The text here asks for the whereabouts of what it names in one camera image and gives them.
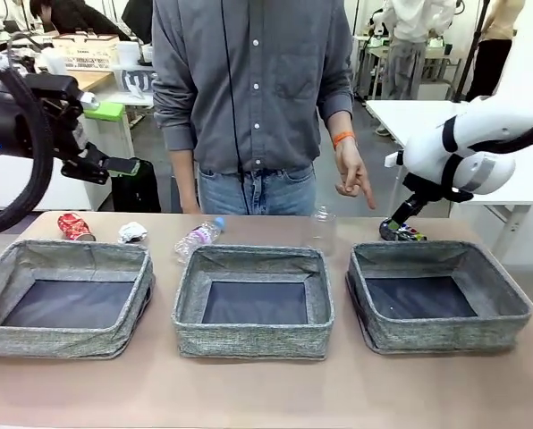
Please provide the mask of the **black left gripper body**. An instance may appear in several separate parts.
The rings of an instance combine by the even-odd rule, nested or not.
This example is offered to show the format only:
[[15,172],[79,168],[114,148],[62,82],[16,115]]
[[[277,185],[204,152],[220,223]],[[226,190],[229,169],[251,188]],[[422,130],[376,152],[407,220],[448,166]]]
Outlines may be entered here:
[[79,155],[83,149],[74,132],[89,94],[67,75],[28,73],[23,82],[37,102],[36,117],[31,119],[26,108],[0,90],[0,155],[32,158],[31,124],[45,128],[54,145],[54,157],[70,159]]

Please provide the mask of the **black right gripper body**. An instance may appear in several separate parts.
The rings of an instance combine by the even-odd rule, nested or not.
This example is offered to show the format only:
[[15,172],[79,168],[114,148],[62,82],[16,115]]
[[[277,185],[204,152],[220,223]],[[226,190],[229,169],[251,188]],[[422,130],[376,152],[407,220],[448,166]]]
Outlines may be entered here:
[[391,216],[394,223],[406,223],[412,216],[418,215],[429,203],[429,200],[419,193],[413,193],[403,201]]

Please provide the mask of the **person's left hand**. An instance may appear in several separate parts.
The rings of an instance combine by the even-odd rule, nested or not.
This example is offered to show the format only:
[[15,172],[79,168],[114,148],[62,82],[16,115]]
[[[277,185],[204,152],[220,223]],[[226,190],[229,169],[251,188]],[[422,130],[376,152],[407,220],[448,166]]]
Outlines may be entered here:
[[339,194],[355,198],[363,195],[370,209],[376,208],[368,171],[352,138],[342,140],[335,149],[335,163],[341,182],[335,186]]

